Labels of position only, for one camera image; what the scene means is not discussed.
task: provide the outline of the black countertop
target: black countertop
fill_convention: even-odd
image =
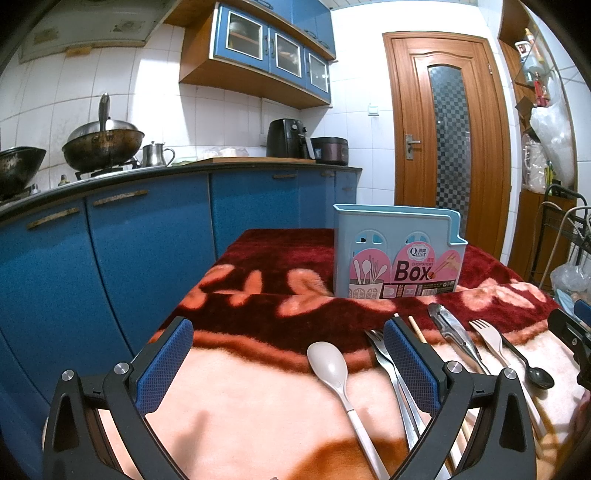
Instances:
[[[297,168],[299,170],[338,170],[354,171],[356,173],[360,173],[362,170],[361,168],[357,167],[341,167],[336,165],[286,162],[275,163],[260,161],[207,164],[195,162],[179,167],[136,168],[135,170],[109,173],[92,179],[73,181],[67,185],[46,190],[45,192],[37,193],[22,200],[17,200],[16,202],[4,205],[3,207],[0,207],[0,224],[19,217],[23,214],[45,208],[52,204],[61,203],[64,200],[83,197],[90,192],[94,192],[95,190],[104,189],[106,187],[112,187],[131,181],[153,179],[169,175],[209,173],[219,170],[251,170],[253,168],[257,168],[259,170],[277,170],[281,168],[293,170],[294,168]]]

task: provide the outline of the blue cabinet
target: blue cabinet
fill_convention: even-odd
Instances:
[[[66,369],[101,374],[131,360],[96,265],[83,199],[3,226],[0,245],[0,330],[45,400]]]
[[[297,172],[291,169],[212,173],[217,256],[249,228],[297,228],[297,180]]]
[[[291,0],[254,0],[257,4],[291,21]]]
[[[300,228],[334,228],[334,170],[299,170]]]
[[[306,70],[306,88],[330,102],[328,63],[316,53],[304,48],[304,68]]]
[[[134,354],[215,262],[207,174],[87,197],[96,260]]]
[[[357,203],[357,174],[354,171],[337,171],[335,179],[336,203]]]
[[[285,35],[282,32],[269,29],[270,48],[269,48],[269,70],[271,73],[300,85],[306,86],[304,78],[303,47]]]
[[[335,37],[330,10],[319,0],[292,0],[292,23],[335,54]]]
[[[33,386],[0,332],[0,433],[21,469],[42,477],[41,431],[49,403]]]
[[[215,56],[269,70],[269,27],[250,15],[225,6],[219,8]]]

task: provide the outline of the white fork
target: white fork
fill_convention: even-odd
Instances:
[[[511,364],[503,356],[503,340],[501,339],[499,331],[484,320],[474,320],[473,322],[470,322],[470,325],[472,325],[474,330],[480,334],[488,349],[495,355],[495,357],[499,359],[499,362],[501,362],[503,367],[510,367]],[[531,399],[530,394],[525,389],[525,385],[519,377],[518,379],[521,383],[521,388],[523,389],[523,394],[525,397],[525,402],[527,403],[527,409],[530,413],[532,426],[537,437],[541,439],[546,435],[546,427],[544,426],[544,422],[540,417],[540,412],[535,407],[534,401]]]

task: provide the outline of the blue gripper pad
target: blue gripper pad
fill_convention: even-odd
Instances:
[[[160,406],[170,384],[193,345],[193,324],[184,319],[137,381],[135,407],[140,415]]]
[[[591,306],[583,300],[574,303],[574,314],[591,327]]]
[[[384,345],[418,408],[435,415],[447,391],[439,355],[430,345],[420,343],[401,319],[396,323],[388,320],[384,325]]]

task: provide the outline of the fleece blanket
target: fleece blanket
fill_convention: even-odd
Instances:
[[[555,302],[471,246],[454,293],[334,298],[333,242],[330,229],[246,231],[154,335],[177,315],[195,328],[193,348],[160,408],[146,417],[184,473],[200,480],[371,480],[343,408],[308,365],[307,347],[323,340],[343,352],[349,398],[393,474],[408,449],[389,378],[363,331],[383,327],[396,312],[413,315],[444,361],[459,360],[475,371],[429,318],[427,305],[435,301],[464,324],[491,373],[502,367],[470,320],[495,325],[531,365],[554,377],[548,391],[528,387],[548,429],[538,478],[550,479],[569,454],[583,396],[569,350],[547,330]],[[523,364],[506,356],[523,378]],[[140,479],[109,413],[101,416],[124,471]],[[460,436],[460,448],[463,441]]]

